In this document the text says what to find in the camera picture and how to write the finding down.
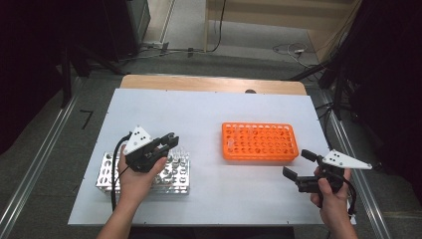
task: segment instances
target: human hand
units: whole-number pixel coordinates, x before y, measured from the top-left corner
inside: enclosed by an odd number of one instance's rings
[[[151,187],[154,177],[165,167],[166,157],[161,157],[149,170],[149,172],[135,172],[131,168],[126,168],[126,158],[123,154],[125,145],[120,150],[120,161],[118,162],[118,174],[120,175],[120,200],[134,204],[136,207],[146,197]]]
[[[319,174],[318,167],[314,174]],[[344,178],[350,180],[350,175],[350,169],[345,169]],[[354,238],[354,229],[347,214],[347,184],[344,183],[338,193],[334,194],[326,178],[320,178],[317,183],[323,196],[322,209],[319,211],[323,223],[329,228],[334,237],[341,235],[339,237],[345,238],[344,236],[351,235],[350,238]],[[320,205],[320,198],[317,193],[311,194],[311,202],[316,206]]]

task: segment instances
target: human arm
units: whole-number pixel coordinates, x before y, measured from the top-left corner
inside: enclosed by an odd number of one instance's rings
[[[123,151],[124,146],[120,150],[120,161],[117,166],[120,175],[120,199],[111,217],[98,235],[98,239],[126,239],[128,237],[136,209],[148,194],[154,177],[165,166],[166,158],[162,157],[147,173],[135,172],[131,168],[122,173],[127,168]]]
[[[350,169],[345,169],[344,178],[350,180],[350,175]],[[347,184],[344,183],[340,191],[334,194],[326,178],[320,178],[317,183],[323,196],[322,208],[319,214],[323,223],[331,232],[332,238],[357,238],[347,214]],[[311,194],[311,202],[315,205],[320,205],[318,194]]]

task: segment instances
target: white tabletop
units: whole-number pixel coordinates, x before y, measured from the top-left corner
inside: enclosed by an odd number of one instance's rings
[[[117,89],[108,108],[69,224],[104,225],[109,196],[96,188],[103,154],[136,125],[153,137],[171,131],[190,152],[190,194],[149,195],[133,224],[287,225],[322,224],[310,195],[283,177],[283,166],[299,176],[317,166],[301,156],[291,163],[228,161],[223,158],[221,124],[226,121],[288,123],[299,151],[326,155],[328,148],[308,96]]]

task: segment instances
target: orange plastic rack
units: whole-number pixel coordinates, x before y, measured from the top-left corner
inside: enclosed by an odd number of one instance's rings
[[[299,155],[293,128],[286,123],[224,122],[222,134],[226,159],[291,161]]]

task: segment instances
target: person's left hand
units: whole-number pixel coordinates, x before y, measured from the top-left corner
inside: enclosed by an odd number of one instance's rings
[[[128,168],[123,174],[121,174],[125,168],[127,168],[126,158],[123,154],[125,145],[120,150],[120,161],[118,162],[118,174],[121,175],[120,180],[120,200],[137,205],[146,197],[151,187],[154,177],[162,171],[165,167],[166,157],[161,157],[149,170],[149,172],[135,172],[131,168]]]

